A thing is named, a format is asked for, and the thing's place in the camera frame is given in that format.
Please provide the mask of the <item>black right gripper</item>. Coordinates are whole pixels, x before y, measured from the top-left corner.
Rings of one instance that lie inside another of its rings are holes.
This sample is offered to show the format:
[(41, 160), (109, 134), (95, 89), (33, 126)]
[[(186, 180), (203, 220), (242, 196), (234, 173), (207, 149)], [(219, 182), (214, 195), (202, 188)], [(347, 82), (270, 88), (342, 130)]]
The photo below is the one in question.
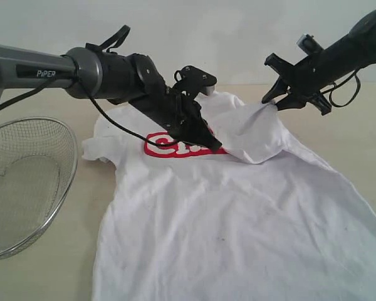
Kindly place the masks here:
[(278, 111), (302, 109), (308, 103), (314, 105), (322, 115), (332, 111), (332, 106), (321, 94), (322, 84), (316, 77), (311, 58), (307, 57), (292, 65), (272, 53), (266, 58), (264, 64), (278, 74), (278, 79), (263, 96), (261, 103), (266, 104), (278, 96), (285, 95), (276, 102)]

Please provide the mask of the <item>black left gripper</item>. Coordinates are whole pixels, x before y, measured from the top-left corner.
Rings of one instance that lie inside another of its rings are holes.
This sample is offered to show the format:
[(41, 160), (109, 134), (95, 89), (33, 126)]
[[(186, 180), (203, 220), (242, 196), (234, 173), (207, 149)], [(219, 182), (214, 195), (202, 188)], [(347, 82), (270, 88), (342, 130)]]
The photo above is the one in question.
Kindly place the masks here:
[(172, 88), (133, 99), (131, 106), (165, 129), (173, 138), (188, 136), (188, 144), (205, 147), (213, 153), (222, 146), (201, 117), (199, 106)]

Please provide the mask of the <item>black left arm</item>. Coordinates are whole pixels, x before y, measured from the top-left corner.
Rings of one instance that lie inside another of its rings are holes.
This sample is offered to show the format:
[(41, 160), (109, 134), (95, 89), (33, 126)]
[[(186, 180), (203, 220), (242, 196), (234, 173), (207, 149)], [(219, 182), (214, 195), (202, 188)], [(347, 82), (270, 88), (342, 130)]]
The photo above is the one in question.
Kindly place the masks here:
[(0, 45), (0, 111), (45, 88), (62, 88), (77, 99), (129, 103), (161, 126), (175, 143), (217, 152), (218, 141), (195, 101), (209, 95), (217, 80), (188, 66), (180, 81), (169, 87), (147, 55), (122, 56), (97, 45), (76, 47), (56, 56)]

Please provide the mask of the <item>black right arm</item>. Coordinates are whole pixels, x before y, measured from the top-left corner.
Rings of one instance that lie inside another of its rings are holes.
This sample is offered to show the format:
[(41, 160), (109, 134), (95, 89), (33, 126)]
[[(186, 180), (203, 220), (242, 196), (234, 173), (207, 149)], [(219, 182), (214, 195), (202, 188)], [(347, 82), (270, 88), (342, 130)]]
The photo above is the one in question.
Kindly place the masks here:
[(304, 34), (297, 45), (306, 57), (295, 65), (274, 53), (266, 58), (264, 64), (278, 74), (278, 79), (262, 103), (281, 97), (276, 103), (278, 110), (301, 109), (310, 103), (322, 115), (329, 114), (338, 104), (325, 95), (340, 88), (336, 81), (357, 79), (361, 69), (376, 64), (376, 9), (328, 48), (322, 48), (309, 34)]

